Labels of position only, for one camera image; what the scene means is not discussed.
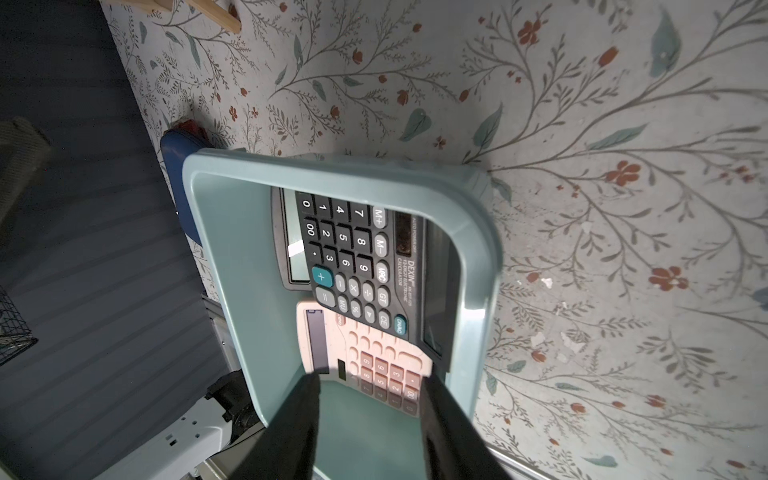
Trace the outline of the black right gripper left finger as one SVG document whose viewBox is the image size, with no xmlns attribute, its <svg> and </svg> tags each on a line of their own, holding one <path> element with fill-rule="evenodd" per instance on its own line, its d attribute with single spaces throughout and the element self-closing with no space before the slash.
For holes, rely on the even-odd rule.
<svg viewBox="0 0 768 480">
<path fill-rule="evenodd" d="M 320 378 L 302 376 L 231 479 L 312 479 L 320 416 Z"/>
</svg>

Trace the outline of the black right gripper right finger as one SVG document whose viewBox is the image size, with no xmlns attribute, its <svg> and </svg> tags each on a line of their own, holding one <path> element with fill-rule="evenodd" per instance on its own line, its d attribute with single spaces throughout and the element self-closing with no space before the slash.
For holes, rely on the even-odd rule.
<svg viewBox="0 0 768 480">
<path fill-rule="evenodd" d="M 509 479 L 443 382 L 421 382 L 419 412 L 428 479 Z"/>
</svg>

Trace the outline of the pink calculator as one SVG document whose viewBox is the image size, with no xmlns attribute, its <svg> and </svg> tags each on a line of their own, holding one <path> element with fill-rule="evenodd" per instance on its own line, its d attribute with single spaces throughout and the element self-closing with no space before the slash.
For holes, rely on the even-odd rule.
<svg viewBox="0 0 768 480">
<path fill-rule="evenodd" d="M 418 347 L 335 313 L 314 301 L 296 306 L 300 356 L 307 373 L 336 382 L 411 417 L 433 370 Z"/>
</svg>

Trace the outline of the mint green storage box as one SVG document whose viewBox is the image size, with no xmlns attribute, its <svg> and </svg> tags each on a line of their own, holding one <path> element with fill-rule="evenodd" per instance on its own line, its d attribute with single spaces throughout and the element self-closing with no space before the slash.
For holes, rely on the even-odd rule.
<svg viewBox="0 0 768 480">
<path fill-rule="evenodd" d="M 488 211 L 493 193 L 487 173 L 466 165 L 336 155 L 281 159 L 203 149 L 186 159 L 183 182 L 265 429 L 299 379 L 311 374 L 300 356 L 296 306 L 320 304 L 312 287 L 283 286 L 272 187 L 421 216 L 449 236 L 461 265 L 454 343 L 449 371 L 441 373 L 432 361 L 430 376 L 443 382 L 472 424 L 501 280 L 502 248 Z M 411 417 L 321 379 L 319 398 L 313 477 L 428 479 L 420 414 Z"/>
</svg>

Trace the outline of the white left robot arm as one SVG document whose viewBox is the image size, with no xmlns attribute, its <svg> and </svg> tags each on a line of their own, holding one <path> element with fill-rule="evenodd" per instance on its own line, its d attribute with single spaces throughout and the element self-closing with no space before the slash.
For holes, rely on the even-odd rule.
<svg viewBox="0 0 768 480">
<path fill-rule="evenodd" d="M 240 370 L 209 386 L 160 433 L 98 475 L 100 479 L 199 479 L 199 466 L 258 425 Z"/>
</svg>

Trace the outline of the navy blue glasses case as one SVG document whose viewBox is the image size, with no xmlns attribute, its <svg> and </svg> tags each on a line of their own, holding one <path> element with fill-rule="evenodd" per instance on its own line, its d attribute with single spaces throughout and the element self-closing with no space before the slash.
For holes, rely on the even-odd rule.
<svg viewBox="0 0 768 480">
<path fill-rule="evenodd" d="M 189 155 L 204 148 L 212 148 L 208 137 L 200 138 L 176 126 L 167 130 L 160 139 L 160 151 L 166 167 L 177 216 L 185 235 L 196 244 L 201 240 L 184 189 L 183 166 Z"/>
</svg>

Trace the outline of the small red notebook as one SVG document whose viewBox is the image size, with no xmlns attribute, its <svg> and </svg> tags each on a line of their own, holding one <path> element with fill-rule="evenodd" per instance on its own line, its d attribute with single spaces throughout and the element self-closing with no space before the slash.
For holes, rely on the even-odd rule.
<svg viewBox="0 0 768 480">
<path fill-rule="evenodd" d="M 181 121 L 176 125 L 176 128 L 200 138 L 208 137 L 207 131 L 194 119 Z"/>
</svg>

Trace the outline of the wooden easel stand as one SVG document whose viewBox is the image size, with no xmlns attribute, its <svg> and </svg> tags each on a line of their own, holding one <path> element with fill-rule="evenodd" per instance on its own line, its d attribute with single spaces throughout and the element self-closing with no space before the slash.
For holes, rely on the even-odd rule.
<svg viewBox="0 0 768 480">
<path fill-rule="evenodd" d="M 171 13 L 175 5 L 175 1 L 172 0 L 117 0 L 117 3 L 137 7 L 149 13 L 155 11 Z M 187 4 L 227 32 L 239 34 L 242 30 L 241 21 L 215 1 L 188 0 Z"/>
</svg>

